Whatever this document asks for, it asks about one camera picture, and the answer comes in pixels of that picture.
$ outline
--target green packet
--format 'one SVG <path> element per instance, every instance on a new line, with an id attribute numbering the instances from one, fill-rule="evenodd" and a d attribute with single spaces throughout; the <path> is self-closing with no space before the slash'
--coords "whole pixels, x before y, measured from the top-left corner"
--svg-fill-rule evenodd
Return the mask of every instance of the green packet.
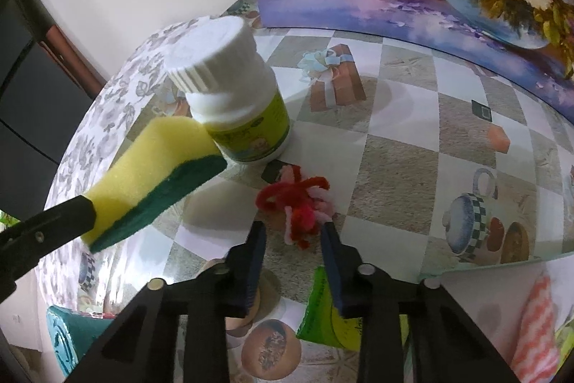
<path id="1" fill-rule="evenodd" d="M 409 335 L 406 315 L 400 315 L 403 347 Z M 304 341 L 358 351 L 361 346 L 363 321 L 361 318 L 345 320 L 333 306 L 324 266 L 315 270 L 313 290 L 305 310 L 305 317 L 297 337 Z"/>

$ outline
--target dark cabinet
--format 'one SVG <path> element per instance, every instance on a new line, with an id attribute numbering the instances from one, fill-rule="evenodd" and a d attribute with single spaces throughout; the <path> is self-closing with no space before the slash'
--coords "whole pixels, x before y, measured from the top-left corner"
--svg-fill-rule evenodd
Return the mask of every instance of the dark cabinet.
<path id="1" fill-rule="evenodd" d="M 44 209 L 58 166 L 0 123 L 0 206 L 18 219 Z"/>
<path id="2" fill-rule="evenodd" d="M 92 100 L 33 41 L 17 13 L 0 12 L 0 209 L 44 209 L 58 164 Z"/>
<path id="3" fill-rule="evenodd" d="M 34 45 L 0 97 L 0 121 L 59 162 L 91 103 Z"/>
<path id="4" fill-rule="evenodd" d="M 0 12 L 0 85 L 32 36 L 12 9 Z"/>

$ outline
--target cup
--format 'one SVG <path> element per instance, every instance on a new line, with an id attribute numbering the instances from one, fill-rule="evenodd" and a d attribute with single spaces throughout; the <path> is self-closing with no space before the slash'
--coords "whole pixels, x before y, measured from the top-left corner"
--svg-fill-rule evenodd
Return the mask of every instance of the cup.
<path id="1" fill-rule="evenodd" d="M 486 193 L 480 193 L 480 176 L 489 177 Z M 472 181 L 472 193 L 463 193 L 453 200 L 451 209 L 443 216 L 449 247 L 461 261 L 478 265 L 492 265 L 498 260 L 498 254 L 487 249 L 489 224 L 492 219 L 493 205 L 498 198 L 496 178 L 486 168 L 476 170 Z"/>

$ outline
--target vase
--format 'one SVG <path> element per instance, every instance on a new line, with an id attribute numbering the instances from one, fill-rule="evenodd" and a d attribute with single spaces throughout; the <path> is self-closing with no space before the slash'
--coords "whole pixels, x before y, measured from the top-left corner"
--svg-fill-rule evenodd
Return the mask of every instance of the vase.
<path id="1" fill-rule="evenodd" d="M 473 27 L 495 40 L 525 49 L 539 49 L 548 44 L 548 40 L 533 28 L 536 24 L 532 9 L 520 0 L 504 0 L 506 9 L 512 9 L 515 17 L 520 18 L 518 25 L 511 25 L 502 17 L 489 18 L 478 0 L 446 0 L 461 13 Z"/>

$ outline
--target orange cube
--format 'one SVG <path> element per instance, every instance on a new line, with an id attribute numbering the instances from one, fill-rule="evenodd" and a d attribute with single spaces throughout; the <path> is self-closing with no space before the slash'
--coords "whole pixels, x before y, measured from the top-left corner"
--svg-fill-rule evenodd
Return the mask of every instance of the orange cube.
<path id="1" fill-rule="evenodd" d="M 487 136 L 489 137 L 490 145 L 494 151 L 498 151 L 499 153 L 508 153 L 510 139 L 501 126 L 490 124 Z"/>

